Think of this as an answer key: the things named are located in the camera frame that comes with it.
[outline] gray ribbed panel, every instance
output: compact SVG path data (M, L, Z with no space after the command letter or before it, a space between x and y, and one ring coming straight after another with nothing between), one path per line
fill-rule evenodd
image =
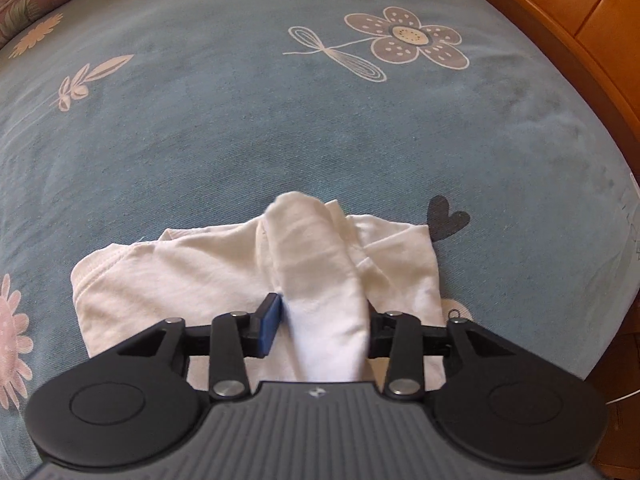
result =
M182 449L153 465L114 474L54 465L30 480L517 480L460 455L419 406L389 402L372 384L264 384L247 402L215 407ZM598 480L589 465L534 476Z

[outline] bed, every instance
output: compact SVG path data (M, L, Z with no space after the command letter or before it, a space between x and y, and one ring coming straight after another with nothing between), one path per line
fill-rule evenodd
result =
M0 0L0 478L79 260L289 190L428 223L447 312L586 377L640 286L626 1Z

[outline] heart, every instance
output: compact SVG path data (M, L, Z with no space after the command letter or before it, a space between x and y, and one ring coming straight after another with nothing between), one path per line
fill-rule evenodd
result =
M432 242L453 236L464 229L469 222L471 222L471 216L465 211L456 211L449 215L449 201L442 195L435 196L429 200L427 224L429 225Z

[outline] flower center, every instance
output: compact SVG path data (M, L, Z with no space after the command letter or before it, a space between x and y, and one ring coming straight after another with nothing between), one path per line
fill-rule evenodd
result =
M391 29L391 34L398 38L398 40L412 45L420 46L429 44L429 37L418 28L397 25Z

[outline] wooden floor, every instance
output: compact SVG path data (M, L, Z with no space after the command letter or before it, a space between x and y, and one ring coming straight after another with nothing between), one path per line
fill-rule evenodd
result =
M640 389L640 294L587 381L607 400ZM640 394L609 405L609 428L594 464L611 478L640 480Z

